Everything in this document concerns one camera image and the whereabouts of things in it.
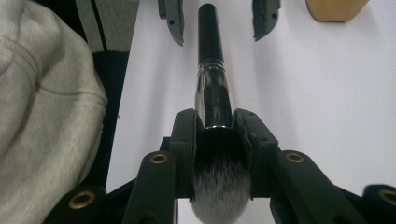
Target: makeup brush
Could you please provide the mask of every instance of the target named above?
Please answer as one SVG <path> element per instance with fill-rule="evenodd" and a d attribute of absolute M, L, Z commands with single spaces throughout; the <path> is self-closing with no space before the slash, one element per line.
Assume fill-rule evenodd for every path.
<path fill-rule="evenodd" d="M 203 130 L 197 133 L 191 202 L 206 224 L 234 223 L 250 196 L 248 156 L 232 129 L 230 91 L 223 65 L 216 8 L 199 9 L 199 72 L 195 109 Z"/>

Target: brass ring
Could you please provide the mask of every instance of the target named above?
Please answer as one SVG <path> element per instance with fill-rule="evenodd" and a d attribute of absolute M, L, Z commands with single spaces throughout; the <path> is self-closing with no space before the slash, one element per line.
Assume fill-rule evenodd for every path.
<path fill-rule="evenodd" d="M 286 159 L 288 159 L 289 161 L 292 161 L 292 162 L 303 162 L 304 161 L 304 157 L 300 156 L 297 153 L 289 153 L 288 155 L 286 155 Z"/>
<path fill-rule="evenodd" d="M 152 156 L 149 160 L 152 163 L 159 164 L 159 163 L 166 162 L 168 160 L 168 157 L 165 154 L 158 153 L 158 154 L 155 154 L 154 156 Z"/>
<path fill-rule="evenodd" d="M 378 194 L 382 200 L 392 204 L 393 206 L 396 206 L 396 191 L 390 189 L 381 189 Z"/>
<path fill-rule="evenodd" d="M 81 197 L 87 196 L 88 198 L 86 200 L 83 200 L 82 202 L 79 202 L 78 199 L 81 199 Z M 90 203 L 92 203 L 95 200 L 95 194 L 89 190 L 84 190 L 78 194 L 76 194 L 70 201 L 69 201 L 69 207 L 71 209 L 81 209 L 86 206 L 88 206 Z"/>

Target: metal ferrule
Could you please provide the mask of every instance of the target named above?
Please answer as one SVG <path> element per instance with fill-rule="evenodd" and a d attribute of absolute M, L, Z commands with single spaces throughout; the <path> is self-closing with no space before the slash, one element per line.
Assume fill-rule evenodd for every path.
<path fill-rule="evenodd" d="M 232 126 L 232 99 L 221 60 L 205 59 L 199 64 L 195 109 L 206 129 Z"/>

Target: gray fabric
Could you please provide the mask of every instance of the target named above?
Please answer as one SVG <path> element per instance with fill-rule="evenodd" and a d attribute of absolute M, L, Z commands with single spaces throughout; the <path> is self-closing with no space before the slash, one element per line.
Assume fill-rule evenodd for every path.
<path fill-rule="evenodd" d="M 84 40 L 36 3 L 0 0 L 0 223 L 41 223 L 78 184 L 105 106 Z"/>
<path fill-rule="evenodd" d="M 108 50 L 129 51 L 139 2 L 96 0 Z M 92 52 L 104 49 L 91 1 L 76 0 L 78 15 Z"/>

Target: white table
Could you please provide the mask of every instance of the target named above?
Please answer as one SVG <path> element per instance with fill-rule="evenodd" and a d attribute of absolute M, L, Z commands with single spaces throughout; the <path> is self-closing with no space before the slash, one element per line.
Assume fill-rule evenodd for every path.
<path fill-rule="evenodd" d="M 184 47 L 140 2 L 106 189 L 137 175 L 170 136 L 177 112 L 192 108 L 198 8 L 218 9 L 235 107 L 255 112 L 282 149 L 301 151 L 340 187 L 396 186 L 396 1 L 371 1 L 352 21 L 322 23 L 304 0 L 283 0 L 274 31 L 253 41 L 251 1 L 185 0 Z M 179 223 L 200 223 L 180 200 Z M 249 203 L 237 223 L 274 223 L 268 199 Z"/>

